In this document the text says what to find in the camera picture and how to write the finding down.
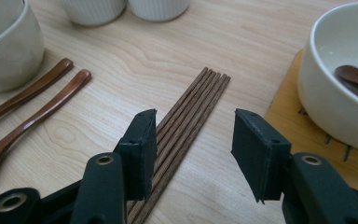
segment wooden tray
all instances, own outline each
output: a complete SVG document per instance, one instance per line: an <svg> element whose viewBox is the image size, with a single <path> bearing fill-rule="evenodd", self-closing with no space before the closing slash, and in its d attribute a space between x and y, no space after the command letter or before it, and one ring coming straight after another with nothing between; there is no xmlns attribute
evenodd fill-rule
<svg viewBox="0 0 358 224"><path fill-rule="evenodd" d="M303 51L299 51L265 119L292 143L292 153L309 152L329 160L354 189L358 189L358 149L331 138L307 116L297 94Z"/></svg>

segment wooden table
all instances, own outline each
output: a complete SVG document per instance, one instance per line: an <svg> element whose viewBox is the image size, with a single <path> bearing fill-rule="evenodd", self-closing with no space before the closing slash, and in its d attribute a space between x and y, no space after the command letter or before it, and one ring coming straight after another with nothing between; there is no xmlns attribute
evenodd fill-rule
<svg viewBox="0 0 358 224"><path fill-rule="evenodd" d="M93 80L12 147L0 193L31 187L44 197L77 181L91 156L114 149L135 114L156 108L159 123L207 66L231 82L147 222L284 223L282 202L256 203L230 154L234 111L264 115L312 24L348 2L192 0L173 21L143 21L127 7L104 26L81 27L69 22L62 1L31 0L46 45L37 77L64 57L76 67L2 118L0 139L80 69ZM0 93L0 104L21 89Z"/></svg>

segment wooden spoon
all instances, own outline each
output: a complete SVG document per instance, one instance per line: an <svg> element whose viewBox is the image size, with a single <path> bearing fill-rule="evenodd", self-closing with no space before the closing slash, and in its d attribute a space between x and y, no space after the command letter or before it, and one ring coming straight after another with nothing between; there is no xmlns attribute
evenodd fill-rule
<svg viewBox="0 0 358 224"><path fill-rule="evenodd" d="M69 59L62 59L49 72L37 80L33 85L23 90L19 94L13 96L0 105L0 117L11 109L23 105L36 97L40 92L44 91L52 84L57 82L61 77L67 74L74 67L74 63Z"/></svg>
<svg viewBox="0 0 358 224"><path fill-rule="evenodd" d="M349 82L358 84L358 68L351 65L343 65L336 69L335 74Z"/></svg>
<svg viewBox="0 0 358 224"><path fill-rule="evenodd" d="M9 133L0 141L0 163L8 152L10 146L26 131L40 124L50 115L61 108L72 96L74 96L86 83L91 79L91 73L85 69L77 73L77 75L69 82L53 99L44 105L34 115L24 121L19 127Z"/></svg>

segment chopsticks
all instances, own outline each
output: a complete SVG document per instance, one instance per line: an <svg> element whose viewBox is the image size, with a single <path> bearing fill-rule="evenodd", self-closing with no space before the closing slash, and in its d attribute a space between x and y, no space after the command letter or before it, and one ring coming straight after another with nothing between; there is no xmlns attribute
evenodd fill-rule
<svg viewBox="0 0 358 224"><path fill-rule="evenodd" d="M127 203L128 223L145 222L229 81L205 67L158 125L152 193L147 203Z"/></svg>

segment metal ring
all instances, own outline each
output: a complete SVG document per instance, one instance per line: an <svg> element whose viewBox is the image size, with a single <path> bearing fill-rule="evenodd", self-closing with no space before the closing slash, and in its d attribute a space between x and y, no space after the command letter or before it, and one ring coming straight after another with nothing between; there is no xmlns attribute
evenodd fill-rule
<svg viewBox="0 0 358 224"><path fill-rule="evenodd" d="M96 162L99 165L106 165L106 164L109 164L112 161L113 161L112 156L101 156L100 158L97 159Z"/></svg>
<svg viewBox="0 0 358 224"><path fill-rule="evenodd" d="M20 207L27 200L27 195L24 193L13 193L3 198L0 201L0 212L9 212Z"/></svg>
<svg viewBox="0 0 358 224"><path fill-rule="evenodd" d="M310 155L301 157L301 160L309 165L322 165L322 161Z"/></svg>

